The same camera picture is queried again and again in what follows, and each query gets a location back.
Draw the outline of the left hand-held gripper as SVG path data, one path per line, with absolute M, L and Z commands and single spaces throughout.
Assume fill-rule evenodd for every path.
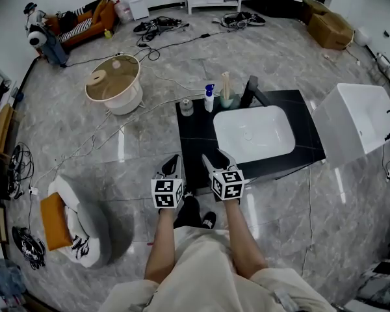
M 156 209 L 176 209 L 183 197 L 182 158 L 176 156 L 161 161 L 151 179 L 151 196 Z

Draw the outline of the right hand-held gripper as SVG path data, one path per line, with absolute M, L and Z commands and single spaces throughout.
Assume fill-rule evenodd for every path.
M 244 192 L 245 180 L 242 170 L 238 170 L 235 159 L 217 148 L 218 168 L 215 168 L 205 154 L 201 159 L 208 177 L 211 179 L 211 189 L 221 201 L 239 199 Z

